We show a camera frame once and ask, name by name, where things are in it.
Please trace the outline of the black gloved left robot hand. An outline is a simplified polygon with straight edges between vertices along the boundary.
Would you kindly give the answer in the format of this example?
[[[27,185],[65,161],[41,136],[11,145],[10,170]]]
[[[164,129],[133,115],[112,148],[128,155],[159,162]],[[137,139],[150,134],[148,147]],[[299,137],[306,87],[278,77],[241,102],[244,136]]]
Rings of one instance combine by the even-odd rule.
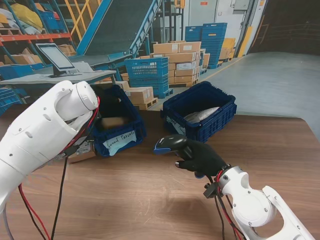
[[[121,101],[108,89],[96,88],[96,95],[100,99],[99,112],[102,118],[121,116]]]

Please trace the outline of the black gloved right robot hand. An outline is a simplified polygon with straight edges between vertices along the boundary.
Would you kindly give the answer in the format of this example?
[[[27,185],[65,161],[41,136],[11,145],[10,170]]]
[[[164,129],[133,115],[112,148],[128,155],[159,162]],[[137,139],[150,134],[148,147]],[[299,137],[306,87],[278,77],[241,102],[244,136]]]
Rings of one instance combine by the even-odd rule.
[[[194,172],[196,178],[216,176],[228,164],[206,143],[189,139],[186,144],[192,152],[192,158],[179,160],[175,166]]]

